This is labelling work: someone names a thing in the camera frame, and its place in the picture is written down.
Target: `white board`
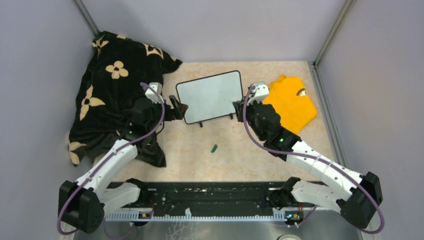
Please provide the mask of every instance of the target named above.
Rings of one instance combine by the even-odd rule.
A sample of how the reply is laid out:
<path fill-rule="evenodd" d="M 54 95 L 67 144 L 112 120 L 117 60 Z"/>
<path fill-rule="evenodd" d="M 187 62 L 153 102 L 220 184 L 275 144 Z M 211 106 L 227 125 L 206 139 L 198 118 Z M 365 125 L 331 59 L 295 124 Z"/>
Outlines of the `white board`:
<path fill-rule="evenodd" d="M 243 96 L 239 71 L 185 81 L 176 85 L 179 101 L 188 105 L 184 120 L 194 124 L 234 114 L 233 102 Z"/>

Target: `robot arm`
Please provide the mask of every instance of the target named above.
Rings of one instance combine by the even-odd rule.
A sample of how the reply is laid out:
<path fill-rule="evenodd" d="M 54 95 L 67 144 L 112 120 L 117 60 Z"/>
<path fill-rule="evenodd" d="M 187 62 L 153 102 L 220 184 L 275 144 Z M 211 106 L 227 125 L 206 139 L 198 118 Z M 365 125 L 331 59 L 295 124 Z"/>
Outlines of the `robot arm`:
<path fill-rule="evenodd" d="M 150 83 L 145 91 L 146 97 L 135 101 L 131 109 L 132 121 L 153 129 L 157 124 L 157 116 L 161 113 L 161 103 L 164 103 L 164 121 L 182 119 L 188 108 L 179 103 L 174 96 L 169 96 L 173 108 L 165 104 L 160 93 L 162 85 Z M 138 155 L 134 141 L 139 135 L 129 132 L 123 139 L 118 139 L 109 152 L 86 174 L 75 182 L 65 181 L 59 189 L 59 218 L 85 233 L 94 232 L 105 216 L 136 201 L 148 203 L 147 185 L 136 179 L 129 179 L 121 186 L 107 189 L 118 172 Z"/>
<path fill-rule="evenodd" d="M 370 193 L 375 202 L 380 205 L 383 197 L 379 178 L 372 172 L 362 175 L 337 164 L 310 147 L 298 135 L 282 127 L 280 116 L 275 112 L 273 106 L 262 104 L 269 94 L 267 85 L 264 82 L 257 82 L 253 86 L 255 88 L 247 100 L 245 115 L 247 123 L 257 138 L 264 141 L 263 148 L 269 150 L 273 156 L 310 172 L 326 184 L 319 185 L 291 177 L 285 186 L 270 197 L 271 202 L 277 208 L 292 207 L 297 203 L 323 206 L 339 212 L 354 226 L 365 229 L 374 216 L 376 208 L 368 197 L 352 183 L 352 180 Z M 244 100 L 233 103 L 239 122 L 244 121 Z"/>

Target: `metal frame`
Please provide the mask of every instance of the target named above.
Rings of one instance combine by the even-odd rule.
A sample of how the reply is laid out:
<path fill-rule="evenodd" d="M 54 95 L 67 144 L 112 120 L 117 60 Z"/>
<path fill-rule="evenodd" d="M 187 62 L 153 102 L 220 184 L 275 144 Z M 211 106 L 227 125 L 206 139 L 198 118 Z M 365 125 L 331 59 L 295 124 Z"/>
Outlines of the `metal frame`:
<path fill-rule="evenodd" d="M 83 1 L 82 0 L 72 0 L 72 2 L 75 4 L 75 7 L 81 13 L 82 18 L 84 19 L 87 26 L 90 28 L 93 35 L 96 36 L 99 33 L 99 29 L 97 28 L 96 23 L 94 22 L 92 16 L 90 15 L 90 13 L 87 10 L 86 6 L 84 5 Z"/>
<path fill-rule="evenodd" d="M 84 21 L 92 31 L 93 35 L 96 35 L 99 32 L 99 29 L 94 22 L 93 18 L 91 17 L 90 13 L 88 12 L 87 8 L 85 7 L 82 0 L 72 0 L 75 3 L 75 6 L 81 13 L 81 16 L 84 18 Z M 315 61 L 308 61 L 309 70 L 312 76 L 312 81 L 315 86 L 315 90 L 318 96 L 319 104 L 322 109 L 322 114 L 324 117 L 324 122 L 326 125 L 327 133 L 330 138 L 330 142 L 332 145 L 332 150 L 334 153 L 334 157 L 338 160 L 338 162 L 347 168 L 349 168 L 349 163 L 347 162 L 346 155 L 344 152 L 344 148 L 341 143 L 339 131 L 336 125 L 336 122 L 334 120 L 334 116 L 331 111 L 331 106 L 326 94 L 325 86 L 323 83 L 323 80 L 321 78 L 319 68 L 320 64 L 325 57 L 326 53 L 328 52 L 329 48 L 331 47 L 331 43 L 333 42 L 335 36 L 341 29 L 344 20 L 346 19 L 348 13 L 352 9 L 353 5 L 355 4 L 356 0 L 346 0 L 344 3 L 343 8 L 341 9 L 333 27 L 331 28 L 330 33 L 328 34 L 328 37 L 326 38 L 323 46 L 321 47 Z M 378 224 L 378 220 L 373 219 L 370 224 L 369 228 L 373 228 Z M 73 239 L 74 235 L 70 236 L 62 236 L 61 239 Z M 368 234 L 362 234 L 363 240 L 371 240 L 371 239 L 381 239 L 380 234 L 377 235 L 368 235 Z"/>

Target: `yellow flower print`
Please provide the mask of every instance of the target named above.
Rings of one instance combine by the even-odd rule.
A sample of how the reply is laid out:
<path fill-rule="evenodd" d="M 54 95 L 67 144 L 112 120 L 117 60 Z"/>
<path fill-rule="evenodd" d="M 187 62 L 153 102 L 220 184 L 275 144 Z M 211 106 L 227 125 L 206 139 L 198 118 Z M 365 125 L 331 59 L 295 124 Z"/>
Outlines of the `yellow flower print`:
<path fill-rule="evenodd" d="M 80 158 L 78 157 L 78 155 L 73 152 L 75 150 L 77 150 L 78 148 L 82 147 L 82 146 L 87 146 L 87 144 L 85 143 L 80 143 L 79 141 L 69 141 L 69 136 L 67 139 L 67 144 L 69 146 L 69 155 L 70 155 L 70 160 L 72 161 L 73 164 L 78 165 L 80 164 Z"/>
<path fill-rule="evenodd" d="M 81 111 L 79 113 L 79 120 L 83 120 L 89 111 L 90 107 L 106 105 L 102 100 L 97 97 L 92 97 L 93 85 L 91 85 L 86 92 L 85 98 L 81 102 Z"/>
<path fill-rule="evenodd" d="M 99 38 L 97 41 L 95 41 L 95 43 L 94 42 L 91 43 L 91 45 L 93 46 L 93 48 L 96 48 L 97 49 L 97 57 L 99 57 L 99 55 L 100 55 L 100 50 L 104 46 L 106 46 L 106 44 L 109 43 L 109 41 L 107 41 L 107 40 L 102 41 L 102 39 L 103 39 L 103 36 L 101 38 Z"/>
<path fill-rule="evenodd" d="M 149 56 L 150 54 L 157 54 L 164 59 L 164 52 L 160 48 L 146 43 L 143 43 L 143 45 L 146 48 L 146 56 Z"/>
<path fill-rule="evenodd" d="M 108 65 L 106 71 L 112 73 L 112 79 L 119 79 L 119 77 L 128 77 L 128 71 L 124 68 L 121 61 L 116 61 L 113 65 Z"/>

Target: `wire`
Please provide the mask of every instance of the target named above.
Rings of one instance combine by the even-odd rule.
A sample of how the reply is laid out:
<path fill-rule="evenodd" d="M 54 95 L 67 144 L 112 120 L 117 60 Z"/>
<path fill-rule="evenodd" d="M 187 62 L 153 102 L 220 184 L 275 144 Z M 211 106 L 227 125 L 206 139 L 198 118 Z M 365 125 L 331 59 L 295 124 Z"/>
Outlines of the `wire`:
<path fill-rule="evenodd" d="M 274 149 L 270 149 L 268 147 L 262 146 L 258 141 L 255 140 L 255 138 L 252 136 L 251 132 L 249 131 L 248 128 L 248 122 L 247 122 L 247 118 L 246 118 L 246 111 L 248 108 L 248 100 L 249 100 L 249 96 L 251 95 L 252 91 L 255 89 L 255 86 L 252 85 L 249 90 L 247 91 L 247 95 L 244 98 L 244 104 L 243 104 L 243 124 L 244 124 L 244 128 L 247 132 L 247 135 L 249 136 L 250 140 L 252 140 L 252 142 L 254 144 L 256 144 L 258 147 L 260 147 L 261 149 L 270 152 L 270 153 L 274 153 L 274 154 L 284 154 L 284 155 L 293 155 L 293 156 L 299 156 L 299 157 L 303 157 L 303 158 L 310 158 L 310 159 L 316 159 L 316 156 L 312 156 L 309 154 L 305 154 L 305 153 L 300 153 L 300 152 L 290 152 L 290 151 L 278 151 L 278 150 L 274 150 Z M 341 175 L 343 175 L 345 178 L 347 178 L 349 181 L 352 182 L 352 184 L 354 184 L 358 189 L 360 189 L 365 195 L 366 197 L 371 201 L 372 205 L 374 206 L 374 208 L 377 210 L 378 216 L 380 217 L 380 226 L 378 227 L 377 230 L 374 231 L 368 231 L 359 227 L 356 227 L 357 229 L 359 229 L 361 232 L 366 233 L 366 234 L 378 234 L 380 233 L 385 226 L 385 219 L 383 216 L 383 212 L 380 209 L 379 205 L 377 204 L 377 202 L 374 200 L 374 198 L 367 192 L 367 190 L 365 190 L 364 187 L 362 187 L 359 183 L 357 183 L 351 176 L 349 176 L 347 173 L 345 173 L 343 170 L 341 170 L 340 168 L 334 166 L 333 164 L 330 164 L 329 161 L 324 160 L 322 158 L 318 158 L 316 159 L 317 161 L 320 161 L 328 166 L 330 166 L 331 168 L 333 168 L 334 170 L 336 170 L 338 173 L 340 173 Z"/>
<path fill-rule="evenodd" d="M 156 133 L 156 135 L 159 135 L 165 128 L 165 122 L 162 122 L 162 128 Z"/>
<path fill-rule="evenodd" d="M 115 152 L 119 152 L 119 151 L 121 151 L 122 149 L 124 149 L 124 148 L 126 148 L 126 147 L 128 147 L 129 145 L 132 145 L 132 144 L 134 144 L 134 143 L 136 143 L 136 142 L 139 142 L 139 141 L 141 141 L 141 140 L 143 140 L 143 139 L 145 139 L 145 138 L 148 138 L 150 135 L 152 135 L 154 132 L 156 132 L 156 130 L 159 128 L 159 126 L 161 125 L 161 123 L 164 121 L 164 117 L 165 117 L 165 103 L 164 103 L 164 101 L 162 100 L 162 98 L 161 98 L 161 96 L 152 88 L 152 87 L 150 87 L 148 84 L 146 84 L 146 83 L 144 83 L 144 82 L 140 82 L 140 85 L 142 86 L 142 87 L 147 87 L 148 89 L 150 89 L 151 91 L 153 91 L 153 93 L 156 95 L 156 97 L 157 98 L 159 98 L 159 101 L 160 101 L 160 105 L 162 106 L 162 114 L 161 114 L 161 116 L 160 116 L 160 120 L 159 120 L 159 122 L 157 123 L 157 125 L 150 131 L 150 132 L 148 132 L 146 135 L 144 135 L 144 136 L 141 136 L 141 137 L 139 137 L 139 138 L 136 138 L 136 139 L 134 139 L 134 140 L 132 140 L 132 141 L 130 141 L 130 142 L 127 142 L 127 143 L 125 143 L 124 145 L 122 145 L 122 146 L 120 146 L 120 147 L 118 147 L 116 150 L 115 150 Z M 62 218 L 64 217 L 64 214 L 65 214 L 65 211 L 66 211 L 66 209 L 68 208 L 68 206 L 69 206 L 69 204 L 71 203 L 71 201 L 75 198 L 75 196 L 78 194 L 78 192 L 92 179 L 92 177 L 94 176 L 94 175 L 96 175 L 96 173 L 114 156 L 115 154 L 114 153 L 111 153 L 111 154 L 109 154 L 105 159 L 104 159 L 104 161 L 102 161 L 99 165 L 98 165 L 98 167 L 96 167 L 96 169 L 94 169 L 93 170 L 93 172 L 88 176 L 88 178 L 87 179 L 85 179 L 83 182 L 82 182 L 82 184 L 81 185 L 79 185 L 77 188 L 76 188 L 76 190 L 69 196 L 69 198 L 66 200 L 66 202 L 65 202 L 65 204 L 63 205 L 63 207 L 62 207 L 62 209 L 60 210 L 60 212 L 59 212 L 59 216 L 58 216 L 58 218 L 57 218 L 57 222 L 56 222 L 56 228 L 57 228 L 57 231 L 61 234 L 61 235 L 71 235 L 71 234 L 74 234 L 76 231 L 78 231 L 78 229 L 74 229 L 74 230 L 72 230 L 72 231 L 68 231 L 68 232 L 65 232 L 65 231 L 63 231 L 62 230 L 62 227 L 61 227 L 61 221 L 62 221 Z"/>
<path fill-rule="evenodd" d="M 149 215 L 151 216 L 151 215 L 152 215 L 152 213 L 155 211 L 155 203 L 153 202 L 153 200 L 152 200 L 152 199 L 149 199 L 149 201 L 153 204 L 153 205 L 151 206 L 151 212 L 149 213 Z"/>

